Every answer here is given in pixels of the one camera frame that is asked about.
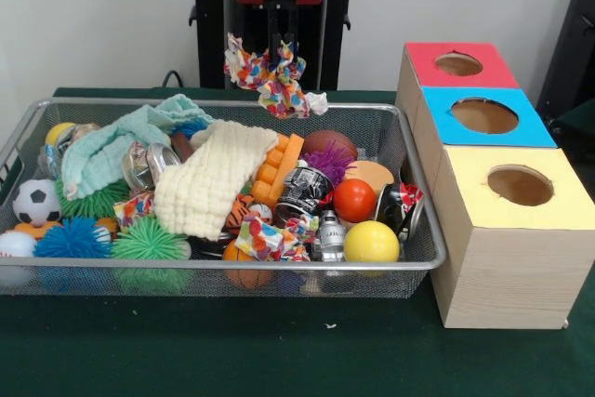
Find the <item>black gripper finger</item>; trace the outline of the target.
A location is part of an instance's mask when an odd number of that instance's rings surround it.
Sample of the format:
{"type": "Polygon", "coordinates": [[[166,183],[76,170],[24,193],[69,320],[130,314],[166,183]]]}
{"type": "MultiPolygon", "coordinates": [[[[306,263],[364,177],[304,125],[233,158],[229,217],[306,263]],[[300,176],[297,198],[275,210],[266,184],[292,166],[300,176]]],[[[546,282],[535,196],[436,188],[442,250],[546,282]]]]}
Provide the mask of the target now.
{"type": "Polygon", "coordinates": [[[268,21],[268,50],[270,60],[279,60],[278,49],[281,42],[279,33],[279,11],[281,5],[276,0],[265,0],[268,21]]]}
{"type": "Polygon", "coordinates": [[[283,10],[287,15],[284,42],[288,44],[293,54],[298,52],[298,6],[296,0],[284,0],[283,10]]]}

